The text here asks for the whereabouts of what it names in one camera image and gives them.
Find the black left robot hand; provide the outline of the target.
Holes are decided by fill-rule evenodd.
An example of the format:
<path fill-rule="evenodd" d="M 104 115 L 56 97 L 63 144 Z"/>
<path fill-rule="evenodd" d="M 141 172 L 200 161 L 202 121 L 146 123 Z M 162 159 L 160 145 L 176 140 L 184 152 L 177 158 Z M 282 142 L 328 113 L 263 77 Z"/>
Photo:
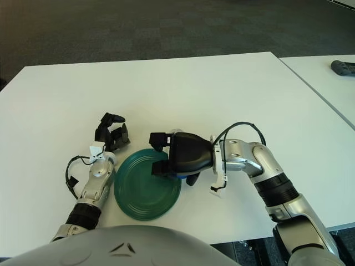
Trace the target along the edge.
<path fill-rule="evenodd" d="M 122 126 L 109 131 L 114 123 L 120 123 Z M 105 143 L 105 151 L 107 152 L 114 152 L 130 144 L 125 118 L 106 112 L 95 130 L 94 141 Z"/>

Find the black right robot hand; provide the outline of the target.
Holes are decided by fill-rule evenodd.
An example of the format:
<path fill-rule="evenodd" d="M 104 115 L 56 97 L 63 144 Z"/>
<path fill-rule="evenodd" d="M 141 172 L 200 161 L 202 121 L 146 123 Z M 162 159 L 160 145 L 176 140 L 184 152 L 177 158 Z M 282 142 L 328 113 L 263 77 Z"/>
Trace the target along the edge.
<path fill-rule="evenodd" d="M 152 164 L 153 175 L 186 179 L 193 186 L 200 172 L 213 166 L 212 143 L 195 134 L 152 132 L 149 144 L 157 152 L 169 148 L 167 159 Z"/>

